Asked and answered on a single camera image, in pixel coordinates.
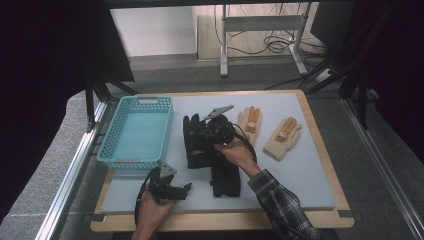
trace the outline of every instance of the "black glove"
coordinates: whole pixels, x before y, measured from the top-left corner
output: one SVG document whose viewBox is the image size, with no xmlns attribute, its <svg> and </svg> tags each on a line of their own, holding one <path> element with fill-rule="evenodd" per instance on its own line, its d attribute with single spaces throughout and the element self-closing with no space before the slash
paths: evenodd
<svg viewBox="0 0 424 240">
<path fill-rule="evenodd" d="M 221 197 L 240 197 L 240 173 L 239 168 L 229 162 L 219 151 L 215 150 L 215 160 L 212 162 L 212 181 L 213 195 Z"/>
<path fill-rule="evenodd" d="M 212 165 L 211 152 L 215 149 L 198 135 L 199 131 L 204 129 L 206 129 L 206 122 L 205 120 L 199 120 L 199 114 L 193 115 L 191 121 L 188 116 L 184 117 L 184 143 L 189 169 L 210 167 Z"/>
</svg>

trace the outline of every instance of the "human hand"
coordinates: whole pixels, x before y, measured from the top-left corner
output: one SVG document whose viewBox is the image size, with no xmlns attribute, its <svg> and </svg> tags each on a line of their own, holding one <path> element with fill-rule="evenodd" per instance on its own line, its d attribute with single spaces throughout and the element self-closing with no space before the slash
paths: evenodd
<svg viewBox="0 0 424 240">
<path fill-rule="evenodd" d="M 249 177 L 258 174 L 261 169 L 253 160 L 252 153 L 246 144 L 234 137 L 227 145 L 214 144 L 216 150 L 220 151 L 232 164 L 240 167 Z"/>
<path fill-rule="evenodd" d="M 150 239 L 156 229 L 171 213 L 175 203 L 176 200 L 170 200 L 166 204 L 161 205 L 156 202 L 149 191 L 145 190 L 140 200 L 138 225 L 133 233 L 132 240 Z"/>
</svg>

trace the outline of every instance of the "person's left hand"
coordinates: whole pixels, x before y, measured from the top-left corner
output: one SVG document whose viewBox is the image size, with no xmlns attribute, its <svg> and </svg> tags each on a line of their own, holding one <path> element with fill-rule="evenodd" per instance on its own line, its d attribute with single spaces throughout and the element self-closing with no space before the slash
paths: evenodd
<svg viewBox="0 0 424 240">
<path fill-rule="evenodd" d="M 170 200 L 161 205 L 149 191 L 144 191 L 140 200 L 140 210 L 138 211 L 138 225 L 133 234 L 133 240 L 150 239 L 155 230 L 162 224 L 171 213 L 176 200 Z"/>
</svg>

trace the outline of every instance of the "black curtain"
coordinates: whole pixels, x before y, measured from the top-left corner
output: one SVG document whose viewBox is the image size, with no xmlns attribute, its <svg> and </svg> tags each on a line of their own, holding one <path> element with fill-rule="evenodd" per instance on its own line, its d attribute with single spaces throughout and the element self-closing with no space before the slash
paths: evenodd
<svg viewBox="0 0 424 240">
<path fill-rule="evenodd" d="M 345 41 L 362 36 L 345 51 L 341 65 L 361 46 L 375 12 L 387 0 L 357 0 Z M 424 15 L 417 1 L 396 0 L 363 66 L 368 87 L 379 95 L 377 111 L 424 162 Z"/>
<path fill-rule="evenodd" d="M 106 7 L 12 0 L 0 9 L 1 219 L 50 146 L 67 101 L 92 79 L 87 69 L 134 79 Z"/>
</svg>

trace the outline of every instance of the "light blue board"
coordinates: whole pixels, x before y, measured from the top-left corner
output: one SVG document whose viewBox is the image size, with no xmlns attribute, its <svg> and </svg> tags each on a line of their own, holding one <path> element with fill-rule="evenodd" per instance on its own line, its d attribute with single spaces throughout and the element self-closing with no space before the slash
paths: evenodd
<svg viewBox="0 0 424 240">
<path fill-rule="evenodd" d="M 322 168 L 318 152 L 313 143 L 300 104 L 294 93 L 286 94 L 252 94 L 252 95 L 210 95 L 174 97 L 174 119 L 171 127 L 166 162 L 177 170 L 172 185 L 182 187 L 193 183 L 187 199 L 179 201 L 175 212 L 202 211 L 242 211 L 260 209 L 256 196 L 247 185 L 248 176 L 240 170 L 242 182 L 241 195 L 238 198 L 213 197 L 210 168 L 188 169 L 183 137 L 183 117 L 198 113 L 201 117 L 208 115 L 213 108 L 234 105 L 225 113 L 233 122 L 237 115 L 248 106 L 259 107 L 263 113 L 262 125 L 256 139 L 255 150 L 258 164 L 268 169 L 281 184 L 294 192 L 301 205 L 307 210 L 324 210 L 335 207 L 335 201 Z M 301 136 L 297 144 L 277 162 L 262 149 L 273 130 L 283 118 L 294 117 L 302 124 Z M 134 211 L 136 196 L 146 173 L 137 170 L 117 170 L 106 194 L 102 212 L 129 213 Z"/>
</svg>

